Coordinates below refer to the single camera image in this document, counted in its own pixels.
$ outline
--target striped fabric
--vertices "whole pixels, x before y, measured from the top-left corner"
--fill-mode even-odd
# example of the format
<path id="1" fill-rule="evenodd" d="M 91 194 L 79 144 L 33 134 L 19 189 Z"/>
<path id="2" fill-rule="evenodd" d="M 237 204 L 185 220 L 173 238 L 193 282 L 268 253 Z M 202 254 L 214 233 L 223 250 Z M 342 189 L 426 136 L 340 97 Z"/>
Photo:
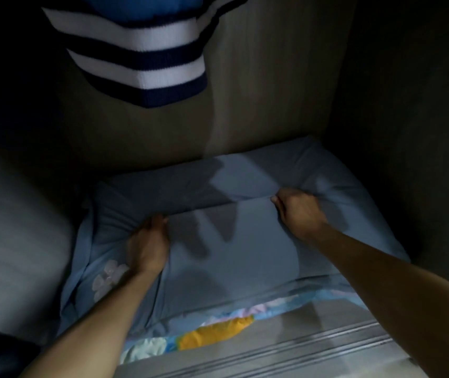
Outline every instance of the striped fabric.
<path id="1" fill-rule="evenodd" d="M 203 47 L 220 16 L 246 1 L 203 0 L 196 10 L 126 23 L 82 0 L 43 0 L 43 11 L 92 86 L 149 108 L 205 89 Z"/>

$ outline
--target white flower pattern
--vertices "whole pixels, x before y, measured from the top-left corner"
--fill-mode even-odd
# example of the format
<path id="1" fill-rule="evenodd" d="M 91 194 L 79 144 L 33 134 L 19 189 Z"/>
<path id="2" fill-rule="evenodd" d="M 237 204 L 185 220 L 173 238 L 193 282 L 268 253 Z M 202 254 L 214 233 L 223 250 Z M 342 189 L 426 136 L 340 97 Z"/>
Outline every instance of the white flower pattern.
<path id="1" fill-rule="evenodd" d="M 118 266 L 116 260 L 109 260 L 103 267 L 103 272 L 95 277 L 91 290 L 95 292 L 93 300 L 99 302 L 108 292 L 117 285 L 123 274 L 130 269 L 126 264 Z"/>

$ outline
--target pillow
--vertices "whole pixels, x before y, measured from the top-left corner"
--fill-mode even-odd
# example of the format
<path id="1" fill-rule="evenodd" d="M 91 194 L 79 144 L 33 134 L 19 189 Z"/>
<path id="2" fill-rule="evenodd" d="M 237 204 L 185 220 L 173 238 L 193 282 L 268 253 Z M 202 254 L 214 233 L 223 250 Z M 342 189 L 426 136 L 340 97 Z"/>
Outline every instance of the pillow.
<path id="1" fill-rule="evenodd" d="M 171 255 L 133 321 L 132 343 L 182 334 L 210 316 L 278 297 L 352 290 L 280 224 L 269 198 L 282 186 L 315 194 L 335 228 L 408 260 L 364 187 L 311 137 L 119 175 L 97 184 L 85 202 L 59 332 L 95 304 L 97 279 L 119 279 L 111 265 L 126 263 L 130 233 L 157 212 L 171 215 Z"/>

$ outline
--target person's left hand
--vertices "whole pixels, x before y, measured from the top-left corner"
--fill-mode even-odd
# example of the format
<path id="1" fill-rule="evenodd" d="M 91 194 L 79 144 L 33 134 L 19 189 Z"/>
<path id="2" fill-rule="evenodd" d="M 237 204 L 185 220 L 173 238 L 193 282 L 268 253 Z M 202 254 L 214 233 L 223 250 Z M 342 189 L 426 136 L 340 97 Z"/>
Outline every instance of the person's left hand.
<path id="1" fill-rule="evenodd" d="M 128 264 L 135 273 L 159 275 L 169 258 L 168 218 L 156 214 L 135 230 L 127 245 Z"/>

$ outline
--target hand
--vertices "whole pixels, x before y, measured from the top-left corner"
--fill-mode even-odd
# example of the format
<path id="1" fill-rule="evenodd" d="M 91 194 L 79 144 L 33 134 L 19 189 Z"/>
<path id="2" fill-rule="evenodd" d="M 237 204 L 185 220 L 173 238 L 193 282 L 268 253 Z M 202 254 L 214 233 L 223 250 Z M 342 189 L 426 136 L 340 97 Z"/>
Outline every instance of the hand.
<path id="1" fill-rule="evenodd" d="M 271 198 L 283 223 L 298 239 L 309 241 L 328 224 L 316 197 L 295 188 L 281 188 Z"/>
<path id="2" fill-rule="evenodd" d="M 128 264 L 136 273 L 158 276 L 169 258 L 168 218 L 157 214 L 135 230 L 127 245 Z"/>

